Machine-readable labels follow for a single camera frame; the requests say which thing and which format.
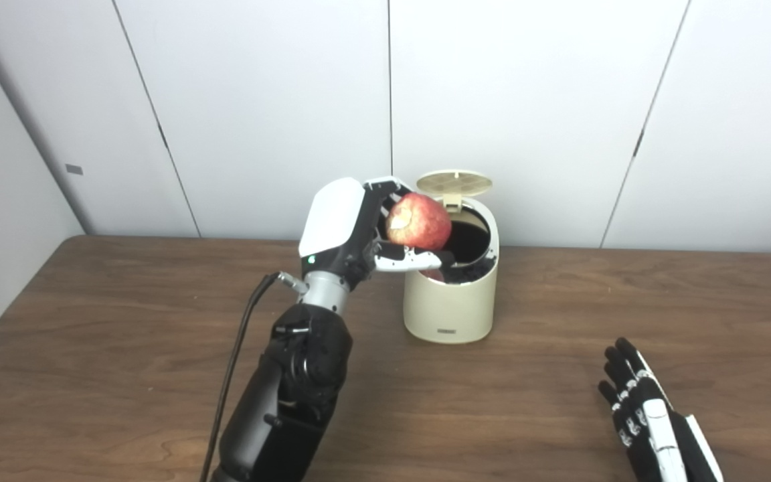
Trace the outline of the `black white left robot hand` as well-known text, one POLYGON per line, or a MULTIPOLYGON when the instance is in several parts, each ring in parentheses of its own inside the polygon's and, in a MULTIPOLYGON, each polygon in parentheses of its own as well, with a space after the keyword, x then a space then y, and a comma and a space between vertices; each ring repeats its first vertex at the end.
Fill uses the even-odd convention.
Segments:
POLYGON ((298 253, 302 273, 328 272, 352 292, 375 271, 408 272, 456 263, 450 251, 392 243, 386 237, 391 208, 415 190, 394 176, 360 182, 339 178, 313 198, 298 253))

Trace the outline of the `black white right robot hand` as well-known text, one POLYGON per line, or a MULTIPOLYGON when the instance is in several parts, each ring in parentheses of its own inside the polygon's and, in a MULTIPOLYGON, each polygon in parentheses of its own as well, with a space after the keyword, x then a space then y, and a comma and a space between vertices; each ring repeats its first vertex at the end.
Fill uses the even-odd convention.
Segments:
POLYGON ((638 481, 723 481, 724 473, 694 415, 673 408, 645 357, 627 338, 604 351, 597 390, 638 481))

